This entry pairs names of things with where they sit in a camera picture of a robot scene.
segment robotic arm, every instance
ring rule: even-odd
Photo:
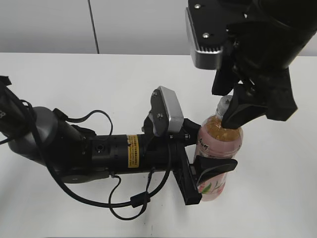
[[[317,2],[309,0],[189,0],[186,9],[188,38],[196,67],[217,69],[212,93],[233,99],[222,126],[238,128],[266,115],[287,120],[297,109],[288,66],[317,30]],[[196,143],[200,125],[185,119],[176,94],[164,87],[151,96],[151,110],[143,134],[97,136],[94,131],[70,123],[58,109],[33,108],[9,89],[8,77],[0,77],[0,131],[11,150],[46,166],[58,185],[74,199],[110,208],[123,220],[141,215],[173,171],[186,205],[198,204],[197,186],[232,171],[233,159],[198,156],[190,164],[185,147]],[[148,192],[151,176],[165,171],[159,186]],[[83,183],[119,174],[149,172],[146,191],[124,203],[90,201],[73,193],[65,183]],[[113,208],[142,206],[138,215],[122,218]]]

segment screw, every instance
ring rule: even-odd
[[[238,66],[237,66],[237,65],[234,65],[234,66],[232,67],[232,69],[233,69],[234,71],[238,71]]]
[[[210,35],[209,35],[209,33],[207,33],[207,32],[203,34],[203,37],[204,37],[205,39],[206,39],[206,38],[209,38],[209,36],[210,36]]]
[[[235,42],[233,43],[233,47],[234,47],[234,48],[238,48],[239,46],[240,46],[240,42],[235,41]]]
[[[250,87],[246,93],[248,96],[252,97],[255,94],[256,90],[254,89],[254,87]]]
[[[98,145],[98,146],[96,147],[96,150],[97,150],[98,153],[103,152],[104,149],[105,149],[105,147],[104,147],[103,145]]]

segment white wall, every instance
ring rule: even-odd
[[[91,0],[101,53],[186,55],[187,0]],[[2,0],[0,52],[95,53],[87,0]],[[301,55],[317,56],[317,37]]]

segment bottle label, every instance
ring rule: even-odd
[[[226,184],[227,173],[217,175],[206,182],[202,183],[198,190],[202,194],[218,194],[220,195]]]
[[[139,139],[137,135],[128,137],[128,168],[138,168],[140,162]]]
[[[199,137],[199,138],[198,138],[198,145],[197,145],[196,148],[197,148],[197,149],[196,149],[195,156],[196,156],[196,155],[200,155],[200,156],[203,156],[203,157],[206,157],[206,158],[217,159],[216,156],[210,154],[210,152],[209,152],[210,146],[207,145],[207,144],[203,141],[203,138],[202,138],[202,137]]]

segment white tabletop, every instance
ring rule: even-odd
[[[194,68],[189,56],[0,54],[0,74],[33,106],[55,107],[70,117],[94,109],[109,112],[114,134],[141,133],[150,96],[163,85],[178,96],[183,114],[201,123],[214,113],[215,72]],[[0,237],[211,237],[298,238],[317,236],[317,58],[291,65],[299,110],[287,121],[257,119],[244,126],[238,167],[213,202],[185,206],[173,175],[134,221],[68,197],[45,167],[0,147]],[[107,134],[93,116],[83,126]],[[188,148],[193,157],[194,146]],[[154,175],[151,188],[163,174]],[[146,174],[124,175],[114,202],[144,191]],[[107,202],[115,179],[71,185],[78,194]],[[123,216],[139,208],[123,208]]]

